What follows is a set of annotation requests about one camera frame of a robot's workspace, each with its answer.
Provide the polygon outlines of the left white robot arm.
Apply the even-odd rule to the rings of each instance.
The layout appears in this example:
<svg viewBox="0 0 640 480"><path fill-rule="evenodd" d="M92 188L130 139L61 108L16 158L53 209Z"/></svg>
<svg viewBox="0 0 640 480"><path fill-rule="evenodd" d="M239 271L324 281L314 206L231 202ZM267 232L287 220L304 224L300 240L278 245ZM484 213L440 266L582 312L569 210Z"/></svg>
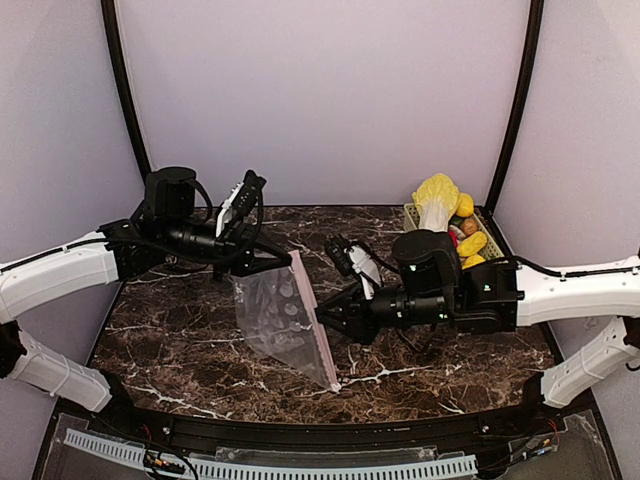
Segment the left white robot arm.
<svg viewBox="0 0 640 480"><path fill-rule="evenodd" d="M35 340L17 322L22 314L76 291L126 282L175 257L246 277L288 267L290 254L261 235L265 178L254 171L219 207L194 215L208 196L187 167L147 175L144 198L129 219L100 226L71 243L1 267L1 376L21 381L94 413L129 409L117 377L82 366Z"/></svg>

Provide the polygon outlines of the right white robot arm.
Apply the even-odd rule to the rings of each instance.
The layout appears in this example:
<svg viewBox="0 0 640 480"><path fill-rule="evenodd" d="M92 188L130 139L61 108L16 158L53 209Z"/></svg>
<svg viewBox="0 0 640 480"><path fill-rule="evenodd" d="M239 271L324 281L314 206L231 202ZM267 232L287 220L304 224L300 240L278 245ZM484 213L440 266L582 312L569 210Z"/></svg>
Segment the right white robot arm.
<svg viewBox="0 0 640 480"><path fill-rule="evenodd" d="M325 251L355 283L319 304L320 323L370 345L383 328L446 323L460 333L510 332L548 321L608 317L610 323L564 362L534 375L524 400L568 406L582 392L639 356L639 258L556 271L508 256L463 268L445 232L413 230L392 245L392 272L376 279L380 259L336 236Z"/></svg>

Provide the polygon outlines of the clear zip top bag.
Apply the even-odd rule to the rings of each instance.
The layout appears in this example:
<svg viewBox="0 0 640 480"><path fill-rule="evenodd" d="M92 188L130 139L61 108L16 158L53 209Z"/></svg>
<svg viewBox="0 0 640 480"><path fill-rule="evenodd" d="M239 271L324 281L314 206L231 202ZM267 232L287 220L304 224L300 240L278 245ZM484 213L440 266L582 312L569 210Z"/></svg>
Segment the clear zip top bag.
<svg viewBox="0 0 640 480"><path fill-rule="evenodd" d="M341 385L317 301L297 250L291 264L247 277L235 277L236 321L245 343L306 375L321 388L337 393Z"/></svg>

